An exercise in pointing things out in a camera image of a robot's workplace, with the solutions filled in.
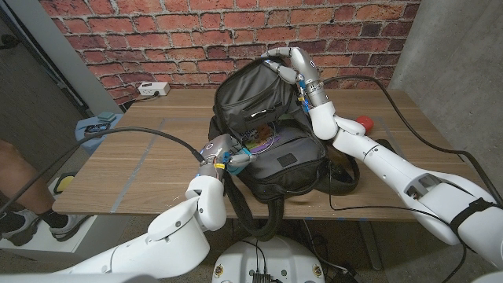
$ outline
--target blue cloth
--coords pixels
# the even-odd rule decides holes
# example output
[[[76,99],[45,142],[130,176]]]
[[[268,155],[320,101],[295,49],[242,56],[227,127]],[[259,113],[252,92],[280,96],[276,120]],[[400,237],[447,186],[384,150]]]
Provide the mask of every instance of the blue cloth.
[[[123,117],[123,114],[116,114],[117,119],[113,120],[110,123],[110,129],[116,126],[116,124],[119,122],[119,120]],[[107,123],[99,120],[97,117],[91,117],[87,119],[82,119],[79,122],[77,122],[77,126],[75,126],[75,138],[77,141],[80,141],[81,139],[84,138],[84,131],[86,130],[86,127],[89,125],[96,125],[96,124],[101,124],[101,123]],[[89,155],[92,155],[94,151],[96,151],[97,147],[101,144],[102,141],[106,138],[106,135],[104,135],[101,138],[93,138],[90,141],[86,141],[81,146],[86,150],[86,152]]]

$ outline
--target black backpack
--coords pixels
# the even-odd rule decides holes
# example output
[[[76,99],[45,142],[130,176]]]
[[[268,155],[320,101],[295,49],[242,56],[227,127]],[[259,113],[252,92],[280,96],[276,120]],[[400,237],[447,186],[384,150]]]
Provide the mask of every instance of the black backpack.
[[[280,58],[268,59],[285,64]],[[256,155],[256,161],[237,177],[257,200],[268,205],[266,225],[256,225],[243,194],[227,171],[224,186],[244,228],[257,239],[268,241],[283,218],[286,196],[309,193],[320,180],[328,184],[330,161],[325,144],[314,135],[309,116],[298,100],[296,86],[265,66],[263,59],[247,64],[219,86],[213,112],[210,140],[230,134],[247,148],[254,147],[250,152]],[[358,165],[354,159],[350,162],[354,180],[338,182],[336,178],[332,182],[338,190],[334,192],[348,193],[355,188]]]

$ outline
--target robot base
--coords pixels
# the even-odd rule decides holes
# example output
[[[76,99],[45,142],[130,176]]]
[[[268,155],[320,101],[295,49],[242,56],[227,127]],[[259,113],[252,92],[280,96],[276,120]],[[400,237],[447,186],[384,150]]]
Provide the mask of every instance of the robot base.
[[[264,274],[262,253],[255,250],[257,240],[254,237],[248,237],[244,241],[252,244],[239,241],[227,248],[217,259],[213,269],[212,283],[252,283],[253,274],[257,271],[257,256],[259,257],[259,273]],[[316,256],[296,241],[275,236],[267,242],[259,241],[257,245],[264,253],[267,274],[270,275],[260,282],[271,282],[271,280],[279,280],[277,282],[283,283],[325,282]]]

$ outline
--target red object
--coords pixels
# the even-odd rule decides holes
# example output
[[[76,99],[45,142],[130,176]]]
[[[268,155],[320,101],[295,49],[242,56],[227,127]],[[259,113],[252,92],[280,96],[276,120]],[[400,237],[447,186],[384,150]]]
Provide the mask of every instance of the red object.
[[[370,130],[372,130],[372,128],[374,127],[374,121],[372,121],[372,119],[370,119],[370,117],[368,116],[359,116],[358,118],[356,118],[356,122],[365,127],[366,133],[369,133]]]

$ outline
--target wooden table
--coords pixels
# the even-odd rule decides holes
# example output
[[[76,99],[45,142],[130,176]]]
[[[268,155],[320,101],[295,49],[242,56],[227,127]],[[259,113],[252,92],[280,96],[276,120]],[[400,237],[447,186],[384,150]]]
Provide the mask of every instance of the wooden table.
[[[172,90],[166,97],[134,104],[117,127],[139,126],[162,130],[183,139],[196,149],[207,142],[213,116],[214,90]],[[367,115],[375,126],[374,139],[385,138],[399,155],[424,169],[443,171],[481,183],[458,156],[430,149],[415,138],[394,112],[380,90],[328,90],[336,113],[347,118]],[[430,142],[449,148],[449,143],[402,91],[390,91],[403,115]],[[357,189],[333,197],[338,208],[362,205],[402,205],[400,199],[364,164]],[[110,134],[77,174],[53,206],[60,213],[90,215],[155,215],[185,200],[185,190],[198,163],[177,143],[152,134]],[[267,217],[267,207],[237,182],[253,215]],[[236,218],[226,198],[227,215]],[[335,212],[329,196],[316,190],[285,201],[285,219],[365,219],[409,221],[407,211],[362,209]]]

